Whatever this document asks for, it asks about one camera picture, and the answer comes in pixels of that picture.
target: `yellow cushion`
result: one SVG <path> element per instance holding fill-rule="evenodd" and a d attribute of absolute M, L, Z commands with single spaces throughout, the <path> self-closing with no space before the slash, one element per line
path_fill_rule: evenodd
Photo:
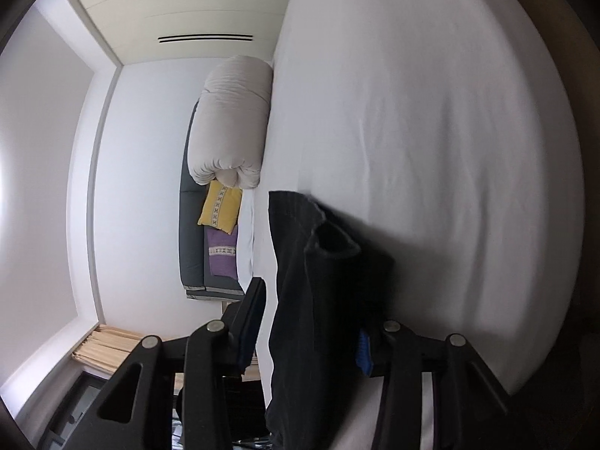
<path fill-rule="evenodd" d="M 238 187 L 225 187 L 216 179 L 211 181 L 202 207 L 199 225 L 209 225 L 229 234 L 238 222 L 239 205 L 242 203 L 242 190 Z"/>

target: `white duvet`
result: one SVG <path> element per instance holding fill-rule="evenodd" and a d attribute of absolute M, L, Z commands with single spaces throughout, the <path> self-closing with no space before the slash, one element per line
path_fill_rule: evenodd
<path fill-rule="evenodd" d="M 560 329 L 583 225 L 571 110 L 524 10 L 516 0 L 290 0 L 274 70 L 254 209 L 267 399 L 276 189 L 314 196 L 392 254 L 395 318 L 425 336 L 464 333 L 517 389 Z M 335 449 L 371 447 L 380 390 L 364 382 Z M 427 398 L 423 418 L 428 448 Z"/>
<path fill-rule="evenodd" d="M 188 168 L 198 184 L 218 179 L 228 188 L 260 180 L 271 104 L 271 67 L 237 55 L 206 78 L 190 130 Z"/>

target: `mattress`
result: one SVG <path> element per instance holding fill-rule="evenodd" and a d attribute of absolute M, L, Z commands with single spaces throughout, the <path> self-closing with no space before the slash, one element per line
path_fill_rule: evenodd
<path fill-rule="evenodd" d="M 254 193 L 267 400 L 278 189 L 312 195 L 395 258 L 391 317 L 464 333 L 509 391 L 544 360 L 577 272 L 583 181 L 565 90 L 516 0 L 290 0 Z M 333 448 L 370 448 L 381 383 L 363 381 Z"/>

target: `rolled duvet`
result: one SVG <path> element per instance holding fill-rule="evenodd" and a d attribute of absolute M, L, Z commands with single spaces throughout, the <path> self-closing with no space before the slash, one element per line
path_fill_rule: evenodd
<path fill-rule="evenodd" d="M 229 188 L 259 184 L 271 109 L 273 70 L 237 55 L 206 79 L 190 130 L 188 168 L 198 184 L 218 179 Z"/>

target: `pillow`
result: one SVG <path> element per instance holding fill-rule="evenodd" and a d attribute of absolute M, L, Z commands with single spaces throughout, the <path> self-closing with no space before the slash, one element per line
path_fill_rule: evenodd
<path fill-rule="evenodd" d="M 239 205 L 241 203 L 241 189 L 223 186 L 215 179 L 211 181 L 208 188 L 198 224 L 209 225 L 230 234 L 238 222 Z"/>
<path fill-rule="evenodd" d="M 206 78 L 190 130 L 188 168 L 198 184 L 217 179 L 230 188 L 260 180 L 273 70 L 263 60 L 237 55 Z"/>
<path fill-rule="evenodd" d="M 236 243 L 238 241 L 238 226 L 235 225 L 231 235 L 223 230 L 207 228 L 208 263 L 214 276 L 228 276 L 238 280 L 236 263 Z"/>

